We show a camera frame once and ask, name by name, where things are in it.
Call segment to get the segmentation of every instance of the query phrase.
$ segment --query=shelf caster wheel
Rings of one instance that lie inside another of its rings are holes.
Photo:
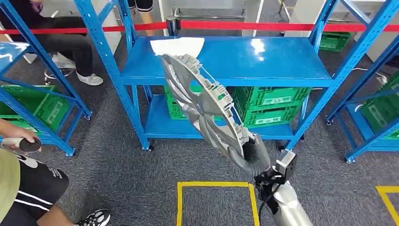
[[[347,163],[347,164],[355,163],[355,158],[353,158],[353,157],[346,158],[346,163]]]
[[[283,146],[283,145],[280,145],[280,146],[279,146],[279,152],[282,152],[282,151],[285,150],[285,149],[286,149],[285,146]]]
[[[73,149],[73,154],[65,154],[65,157],[72,158],[75,155],[76,148],[73,147],[72,149]]]
[[[83,118],[86,119],[87,121],[90,121],[90,120],[91,120],[91,116],[86,116],[86,115],[84,115]]]
[[[150,145],[148,148],[142,148],[143,151],[152,152],[154,150],[154,146]]]

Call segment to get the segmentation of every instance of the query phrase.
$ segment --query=stanchion post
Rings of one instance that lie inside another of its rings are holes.
[[[168,27],[169,36],[177,36],[179,34],[180,20],[175,16],[168,16],[166,18],[166,25]]]

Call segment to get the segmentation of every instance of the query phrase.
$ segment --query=black sneaker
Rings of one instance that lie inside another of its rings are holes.
[[[85,219],[76,223],[76,226],[106,226],[110,221],[110,211],[107,209],[99,209],[89,214]]]

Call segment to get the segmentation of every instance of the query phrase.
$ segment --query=gray carpet floor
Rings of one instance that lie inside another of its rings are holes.
[[[263,21],[284,21],[277,13],[276,2],[267,1],[266,6]],[[342,53],[320,52],[331,73],[350,45]],[[122,66],[126,59],[123,42],[115,55]],[[80,120],[71,138],[71,145],[77,148],[76,155],[65,158],[53,146],[46,146],[42,153],[32,155],[68,174],[70,186],[59,205],[73,220],[97,208],[109,208],[111,226],[171,226],[176,224],[177,182],[251,181],[203,140],[155,139],[152,140],[155,150],[143,152],[105,69],[97,57],[96,61],[96,72],[105,79],[100,87],[82,84],[76,76],[68,77],[93,110],[92,120]],[[367,57],[359,63],[360,67],[369,65]],[[44,84],[42,72],[40,61],[32,65],[20,61],[7,76],[31,84]],[[349,165],[343,160],[350,146],[342,130],[338,125],[325,125],[324,115],[360,75],[361,72],[354,71],[349,76],[306,131],[305,140],[293,149],[299,160],[290,181],[316,226],[395,225],[375,186],[398,184],[399,154],[365,153],[355,164]],[[361,93],[378,88],[376,80],[372,81]],[[311,93],[310,106],[319,94],[317,90]],[[146,102],[141,102],[144,112]],[[277,143],[266,141],[273,160],[279,154]],[[399,195],[389,194],[389,197],[399,208]],[[262,218],[264,226],[274,225],[268,211]],[[253,224],[247,189],[183,189],[183,225]]]

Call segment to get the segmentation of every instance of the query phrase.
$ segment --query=blue shelf surface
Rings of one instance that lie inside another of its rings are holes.
[[[18,62],[29,49],[27,43],[0,41],[0,76]]]
[[[349,112],[353,122],[355,122],[362,138],[364,140],[370,139],[374,136],[374,132],[371,130],[366,118],[361,114],[360,110],[355,111],[358,104],[348,104],[346,109]],[[373,145],[368,151],[398,151],[399,140],[383,139],[379,141],[378,145]]]
[[[164,85],[159,56],[139,37],[121,76],[124,84]],[[206,36],[198,60],[225,86],[328,87],[333,81],[308,38]]]
[[[250,129],[262,139],[291,139],[292,129],[289,124]],[[148,138],[188,138],[202,139],[202,136],[187,120],[172,120],[164,95],[154,95],[147,113],[144,133]]]

